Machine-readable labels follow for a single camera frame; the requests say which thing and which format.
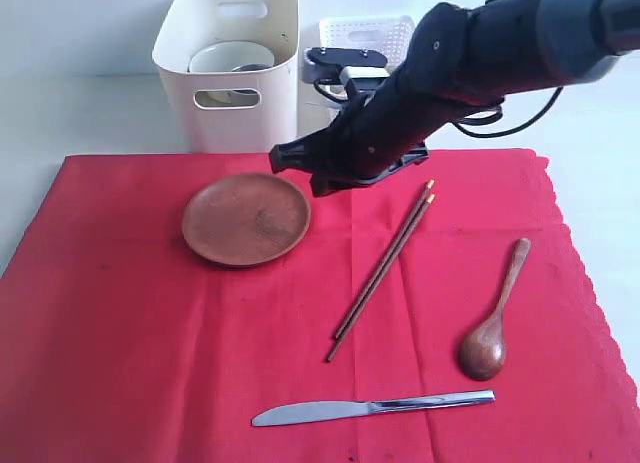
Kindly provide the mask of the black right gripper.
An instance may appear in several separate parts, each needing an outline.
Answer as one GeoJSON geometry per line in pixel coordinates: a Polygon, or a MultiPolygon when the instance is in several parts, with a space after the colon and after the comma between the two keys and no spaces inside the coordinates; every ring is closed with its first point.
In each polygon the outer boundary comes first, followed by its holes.
{"type": "Polygon", "coordinates": [[[327,169],[324,135],[275,145],[269,152],[271,171],[313,174],[310,188],[315,198],[357,188],[357,180],[377,178],[446,123],[464,116],[463,96],[457,82],[420,89],[416,83],[390,77],[336,137],[335,176],[316,174],[327,169]]]}

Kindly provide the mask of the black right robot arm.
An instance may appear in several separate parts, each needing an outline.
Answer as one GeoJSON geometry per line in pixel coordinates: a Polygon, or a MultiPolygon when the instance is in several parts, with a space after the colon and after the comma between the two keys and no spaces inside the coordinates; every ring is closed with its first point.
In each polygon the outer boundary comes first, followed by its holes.
{"type": "Polygon", "coordinates": [[[441,127],[475,136],[508,95],[596,81],[638,47],[639,0],[441,3],[392,71],[371,50],[309,49],[306,80],[346,98],[326,128],[275,146],[270,165],[308,173],[315,196],[367,187],[425,161],[441,127]]]}

